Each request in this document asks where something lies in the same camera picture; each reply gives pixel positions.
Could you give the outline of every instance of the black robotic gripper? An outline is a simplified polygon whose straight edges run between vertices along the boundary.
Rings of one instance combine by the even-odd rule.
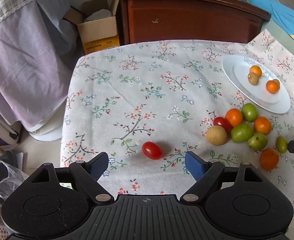
[[[193,152],[187,152],[185,164],[196,183],[180,200],[176,195],[114,200],[97,182],[108,167],[106,153],[68,168],[44,163],[2,205],[8,240],[287,239],[293,207],[252,164],[225,167]],[[223,182],[234,185],[221,189]]]

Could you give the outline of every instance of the yellow box label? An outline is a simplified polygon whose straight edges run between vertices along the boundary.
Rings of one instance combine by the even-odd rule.
[[[100,51],[103,49],[118,47],[119,45],[120,44],[119,44],[118,35],[114,37],[100,39],[97,41],[90,41],[90,42],[83,43],[85,55],[96,52],[96,51]]]

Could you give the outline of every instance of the metal screw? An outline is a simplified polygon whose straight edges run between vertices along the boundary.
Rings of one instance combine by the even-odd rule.
[[[194,202],[198,200],[198,196],[195,194],[186,194],[183,196],[183,199],[188,202]]]
[[[111,200],[111,196],[108,194],[99,194],[96,196],[96,200],[99,202],[106,202]]]

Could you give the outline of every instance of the cherry tomato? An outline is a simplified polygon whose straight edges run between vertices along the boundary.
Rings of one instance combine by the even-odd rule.
[[[152,160],[158,160],[163,155],[163,151],[160,147],[153,142],[145,142],[142,149],[143,153]]]
[[[232,129],[230,122],[228,122],[228,120],[226,120],[223,117],[216,117],[213,121],[213,125],[219,125],[219,126],[223,127],[227,133],[230,133],[230,131]]]

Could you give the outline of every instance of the fruit on plate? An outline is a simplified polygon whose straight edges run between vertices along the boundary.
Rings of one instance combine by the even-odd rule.
[[[253,127],[249,123],[241,123],[231,130],[231,139],[233,142],[248,141],[253,135]]]
[[[275,81],[276,83],[277,83],[277,85],[278,85],[278,90],[280,89],[280,82],[279,82],[279,80],[278,79],[273,79],[273,81]]]
[[[142,146],[143,153],[152,160],[158,160],[163,155],[161,148],[153,142],[145,142]]]
[[[259,157],[259,164],[266,171],[276,168],[278,162],[279,155],[273,148],[265,149]]]
[[[259,76],[255,73],[249,73],[247,78],[248,78],[249,83],[254,86],[257,85],[259,82]]]
[[[260,78],[263,74],[261,68],[257,65],[253,65],[250,69],[249,69],[249,73],[255,73],[258,78]]]
[[[232,108],[227,111],[225,119],[231,124],[232,127],[235,127],[243,121],[243,115],[238,109]]]
[[[256,107],[251,103],[244,104],[241,109],[241,113],[244,117],[244,120],[247,122],[255,121],[258,116]]]
[[[247,141],[247,144],[250,148],[255,151],[260,151],[267,146],[268,139],[266,135],[261,132],[256,132],[253,136]]]
[[[274,80],[268,80],[266,83],[266,89],[269,93],[275,94],[279,90],[279,85]]]
[[[216,117],[213,121],[214,125],[219,125],[221,127],[223,127],[227,133],[230,133],[232,126],[230,124],[230,122],[228,122],[225,118],[223,117]]]
[[[263,134],[269,134],[271,131],[271,124],[266,117],[260,116],[254,122],[255,132],[261,132]]]
[[[220,125],[214,125],[207,130],[206,139],[213,145],[223,145],[227,142],[227,132]]]
[[[277,139],[276,139],[276,149],[277,151],[279,151],[280,153],[285,153],[287,152],[287,146],[288,146],[288,143],[286,141],[286,139],[282,136],[279,136]]]

